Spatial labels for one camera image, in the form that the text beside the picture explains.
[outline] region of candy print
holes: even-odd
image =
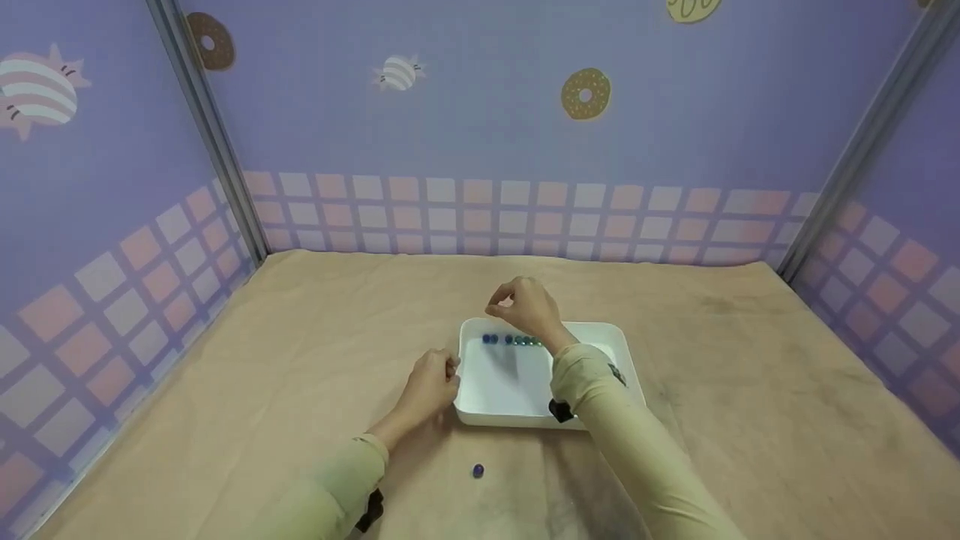
[[[666,9],[677,22],[692,24],[711,16],[720,0],[666,0]]]
[[[373,69],[376,75],[373,83],[380,86],[381,90],[386,88],[408,90],[417,79],[426,77],[423,68],[424,65],[417,61],[417,55],[411,59],[394,55],[383,62],[383,69]]]
[[[34,123],[58,126],[77,113],[77,88],[90,86],[83,60],[63,61],[57,44],[50,56],[13,53],[0,61],[0,127],[27,140]]]

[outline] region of donut print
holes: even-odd
[[[610,103],[610,79],[595,67],[570,75],[560,90],[560,104],[574,120],[596,118]]]
[[[673,20],[684,24],[700,22],[720,7],[720,0],[666,0],[666,9]]]
[[[233,38],[227,27],[209,13],[194,12],[186,16],[190,33],[200,62],[206,69],[223,71],[233,65],[236,52],[233,49]]]

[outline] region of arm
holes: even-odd
[[[254,522],[250,540],[342,540],[367,511],[390,453],[411,431],[447,408],[457,396],[460,359],[427,351],[414,366],[394,409],[350,440],[313,474],[297,479]]]
[[[508,300],[513,303],[500,304]],[[504,283],[487,313],[543,341],[554,357],[554,397],[570,404],[587,427],[654,538],[744,538],[663,425],[613,376],[607,356],[564,327],[543,285],[531,278]]]

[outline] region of grid pattern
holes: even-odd
[[[813,311],[960,455],[960,269],[853,202],[799,282]]]
[[[214,181],[0,316],[0,539],[58,502],[251,271]]]
[[[816,193],[246,172],[271,251],[778,266]]]

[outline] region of right hand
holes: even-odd
[[[508,299],[513,300],[509,306],[500,304]],[[485,311],[519,331],[538,337],[553,355],[577,343],[561,322],[557,303],[535,278],[519,276],[503,283],[490,297]]]

